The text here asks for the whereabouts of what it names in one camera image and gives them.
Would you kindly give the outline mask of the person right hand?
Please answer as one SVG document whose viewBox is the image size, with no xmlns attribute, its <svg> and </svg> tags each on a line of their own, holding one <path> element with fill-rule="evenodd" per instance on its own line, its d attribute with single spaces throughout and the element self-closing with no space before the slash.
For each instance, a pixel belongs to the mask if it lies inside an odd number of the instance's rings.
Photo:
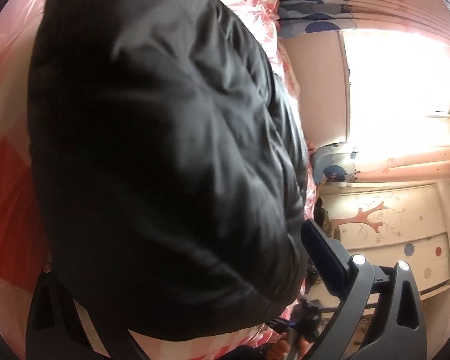
<svg viewBox="0 0 450 360">
<path fill-rule="evenodd" d="M 303 359 L 311 347 L 312 344 L 301 337 L 299 340 L 298 358 Z M 290 350 L 291 345 L 287 342 L 287 335 L 284 333 L 280 335 L 278 340 L 266 351 L 266 360 L 284 360 L 288 356 Z"/>
</svg>

